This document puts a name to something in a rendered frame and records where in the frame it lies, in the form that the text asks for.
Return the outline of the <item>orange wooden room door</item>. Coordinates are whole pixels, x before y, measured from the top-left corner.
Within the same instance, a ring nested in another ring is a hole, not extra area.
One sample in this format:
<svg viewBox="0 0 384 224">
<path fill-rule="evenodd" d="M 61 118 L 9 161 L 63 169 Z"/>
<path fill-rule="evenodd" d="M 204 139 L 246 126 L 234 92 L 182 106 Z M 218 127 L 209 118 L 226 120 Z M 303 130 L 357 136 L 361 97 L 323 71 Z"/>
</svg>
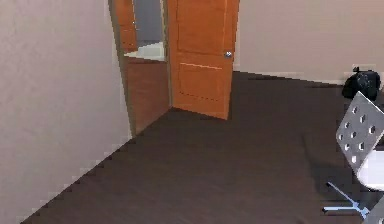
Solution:
<svg viewBox="0 0 384 224">
<path fill-rule="evenodd" d="M 120 26 L 120 40 L 126 52 L 138 49 L 133 0 L 115 0 L 116 14 Z"/>
<path fill-rule="evenodd" d="M 228 118 L 238 11 L 239 0 L 167 0 L 173 107 Z"/>
</svg>

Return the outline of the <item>grey perforated swivel chair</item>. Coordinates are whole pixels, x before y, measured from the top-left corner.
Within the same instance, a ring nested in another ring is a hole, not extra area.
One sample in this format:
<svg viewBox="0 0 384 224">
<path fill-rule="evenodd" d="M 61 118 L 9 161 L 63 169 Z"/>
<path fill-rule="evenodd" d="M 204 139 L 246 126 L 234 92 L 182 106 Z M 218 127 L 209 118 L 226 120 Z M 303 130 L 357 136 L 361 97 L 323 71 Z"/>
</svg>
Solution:
<svg viewBox="0 0 384 224">
<path fill-rule="evenodd" d="M 336 132 L 336 140 L 357 180 L 370 190 L 384 192 L 384 112 L 363 93 L 352 99 Z M 360 203 L 350 198 L 332 182 L 327 182 L 350 206 L 324 207 L 323 211 L 353 210 L 358 212 L 361 224 L 384 224 L 384 195 L 372 209 L 360 208 Z"/>
</svg>

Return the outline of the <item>black garbage bag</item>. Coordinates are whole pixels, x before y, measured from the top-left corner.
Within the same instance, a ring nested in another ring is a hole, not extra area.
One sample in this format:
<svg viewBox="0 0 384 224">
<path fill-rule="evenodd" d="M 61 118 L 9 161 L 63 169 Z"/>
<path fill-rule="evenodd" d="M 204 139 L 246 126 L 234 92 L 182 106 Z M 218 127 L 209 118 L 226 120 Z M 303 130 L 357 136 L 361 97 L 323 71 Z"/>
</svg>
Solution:
<svg viewBox="0 0 384 224">
<path fill-rule="evenodd" d="M 353 72 L 344 83 L 342 95 L 353 99 L 357 92 L 361 92 L 369 100 L 375 101 L 381 85 L 380 75 L 374 70 L 361 70 L 359 67 L 354 67 Z"/>
</svg>

